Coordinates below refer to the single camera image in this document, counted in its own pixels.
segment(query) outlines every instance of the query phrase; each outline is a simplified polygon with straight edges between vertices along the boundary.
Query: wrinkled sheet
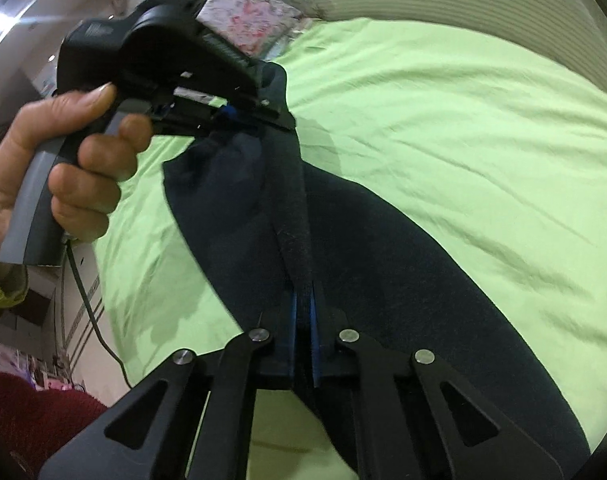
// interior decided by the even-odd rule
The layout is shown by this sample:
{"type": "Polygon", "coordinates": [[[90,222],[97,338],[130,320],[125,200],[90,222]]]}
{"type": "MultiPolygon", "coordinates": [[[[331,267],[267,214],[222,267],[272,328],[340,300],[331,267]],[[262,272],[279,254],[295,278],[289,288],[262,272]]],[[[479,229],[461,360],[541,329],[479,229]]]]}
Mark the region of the wrinkled sheet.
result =
{"type": "MultiPolygon", "coordinates": [[[[607,431],[607,95],[515,44],[460,28],[320,23],[277,60],[302,156],[434,237],[547,368],[594,448],[607,431]]],[[[238,333],[166,204],[157,137],[95,245],[130,378],[238,333]]],[[[250,478],[348,479],[290,393],[260,392],[250,478]]]]}

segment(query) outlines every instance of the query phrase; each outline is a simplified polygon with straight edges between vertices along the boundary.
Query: finger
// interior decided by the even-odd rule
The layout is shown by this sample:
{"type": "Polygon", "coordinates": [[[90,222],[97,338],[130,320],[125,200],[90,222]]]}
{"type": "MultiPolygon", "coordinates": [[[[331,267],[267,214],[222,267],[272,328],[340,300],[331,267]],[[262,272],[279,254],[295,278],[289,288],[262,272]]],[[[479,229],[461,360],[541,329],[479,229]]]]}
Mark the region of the finger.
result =
{"type": "Polygon", "coordinates": [[[48,187],[62,202],[99,213],[114,211],[121,198],[121,189],[113,179],[70,164],[57,164],[52,168],[48,187]]]}
{"type": "Polygon", "coordinates": [[[152,139],[152,121],[141,114],[130,114],[119,124],[119,137],[127,140],[135,153],[148,149],[152,139]]]}
{"type": "Polygon", "coordinates": [[[82,242],[93,242],[107,232],[108,219],[103,213],[66,204],[55,196],[51,206],[59,225],[82,242]]]}
{"type": "Polygon", "coordinates": [[[86,137],[81,143],[78,149],[78,164],[84,170],[121,182],[136,173],[137,155],[127,140],[95,134],[86,137]]]}
{"type": "Polygon", "coordinates": [[[68,92],[21,108],[0,144],[0,200],[8,202],[2,206],[13,205],[39,144],[80,130],[101,117],[115,95],[116,88],[108,84],[89,94],[68,92]]]}

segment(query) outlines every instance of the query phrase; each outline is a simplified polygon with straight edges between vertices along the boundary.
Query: metal rivet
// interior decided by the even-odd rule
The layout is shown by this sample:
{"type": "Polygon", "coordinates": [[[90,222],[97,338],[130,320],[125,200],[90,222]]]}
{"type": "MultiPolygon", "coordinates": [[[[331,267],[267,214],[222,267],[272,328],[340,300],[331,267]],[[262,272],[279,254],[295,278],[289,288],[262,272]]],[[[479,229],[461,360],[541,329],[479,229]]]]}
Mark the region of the metal rivet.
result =
{"type": "Polygon", "coordinates": [[[351,328],[344,328],[339,332],[339,339],[344,343],[354,343],[359,340],[359,332],[352,330],[351,328]]]}
{"type": "Polygon", "coordinates": [[[176,365],[187,365],[188,363],[191,363],[193,359],[194,352],[192,352],[192,350],[188,350],[187,348],[177,350],[172,354],[172,360],[176,365]]]}
{"type": "Polygon", "coordinates": [[[435,355],[429,350],[417,350],[415,361],[421,365],[431,365],[435,362],[435,355]]]}
{"type": "Polygon", "coordinates": [[[270,333],[265,328],[253,328],[248,335],[255,343],[261,343],[270,337],[270,333]]]}

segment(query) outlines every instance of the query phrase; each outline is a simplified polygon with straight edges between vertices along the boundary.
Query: floral pillowcase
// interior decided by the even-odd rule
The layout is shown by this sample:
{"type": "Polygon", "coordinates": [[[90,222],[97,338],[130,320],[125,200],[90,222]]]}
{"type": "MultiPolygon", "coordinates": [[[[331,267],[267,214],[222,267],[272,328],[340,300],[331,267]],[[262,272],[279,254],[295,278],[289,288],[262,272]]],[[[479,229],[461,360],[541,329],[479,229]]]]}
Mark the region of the floral pillowcase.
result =
{"type": "Polygon", "coordinates": [[[263,57],[302,17],[281,0],[208,0],[198,19],[248,56],[263,57]]]}

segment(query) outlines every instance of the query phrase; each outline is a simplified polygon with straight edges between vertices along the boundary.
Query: green sleeve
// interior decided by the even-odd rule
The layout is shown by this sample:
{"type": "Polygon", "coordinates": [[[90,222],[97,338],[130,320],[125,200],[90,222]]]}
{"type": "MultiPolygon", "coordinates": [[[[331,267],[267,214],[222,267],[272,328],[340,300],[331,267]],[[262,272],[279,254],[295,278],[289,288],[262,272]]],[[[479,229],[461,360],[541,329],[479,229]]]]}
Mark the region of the green sleeve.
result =
{"type": "Polygon", "coordinates": [[[0,308],[10,308],[21,303],[27,293],[27,269],[15,267],[0,285],[0,308]]]}

